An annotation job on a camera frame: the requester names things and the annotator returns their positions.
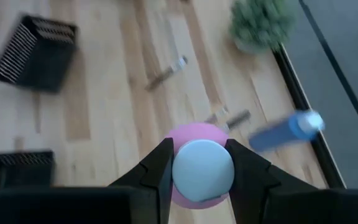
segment green plant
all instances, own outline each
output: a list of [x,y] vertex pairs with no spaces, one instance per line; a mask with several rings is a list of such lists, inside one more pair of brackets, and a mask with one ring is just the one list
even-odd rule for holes
[[231,35],[261,49],[278,50],[293,24],[285,0],[236,0],[231,11]]

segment blue bottle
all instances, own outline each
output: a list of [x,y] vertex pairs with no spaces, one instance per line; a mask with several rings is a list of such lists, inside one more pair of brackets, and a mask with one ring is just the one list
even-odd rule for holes
[[324,129],[319,113],[297,111],[283,121],[250,135],[249,144],[255,152],[272,150],[292,141],[310,141]]

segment black wire basket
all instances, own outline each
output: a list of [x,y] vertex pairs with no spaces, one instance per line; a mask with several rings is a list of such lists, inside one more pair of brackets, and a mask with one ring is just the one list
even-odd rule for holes
[[76,49],[77,27],[23,15],[0,58],[0,81],[57,93]]
[[0,154],[0,189],[50,186],[55,162],[52,151]]

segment white bottle cap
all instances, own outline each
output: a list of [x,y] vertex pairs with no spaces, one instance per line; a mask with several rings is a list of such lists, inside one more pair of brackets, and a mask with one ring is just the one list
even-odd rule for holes
[[324,129],[324,121],[320,114],[309,110],[298,117],[298,125],[306,134],[312,134]]

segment black baseboard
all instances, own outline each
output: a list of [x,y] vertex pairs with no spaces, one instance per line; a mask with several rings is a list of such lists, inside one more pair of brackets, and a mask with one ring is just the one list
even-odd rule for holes
[[[310,105],[308,104],[306,97],[303,94],[301,85],[298,82],[295,72],[291,67],[290,60],[285,53],[285,49],[282,47],[280,50],[276,51],[274,53],[274,57],[278,63],[278,66],[280,67],[295,108],[297,110],[310,109]],[[335,166],[335,163],[322,135],[318,134],[317,138],[311,142],[311,145],[327,180],[328,186],[330,188],[345,188],[344,182],[339,175],[339,171]]]

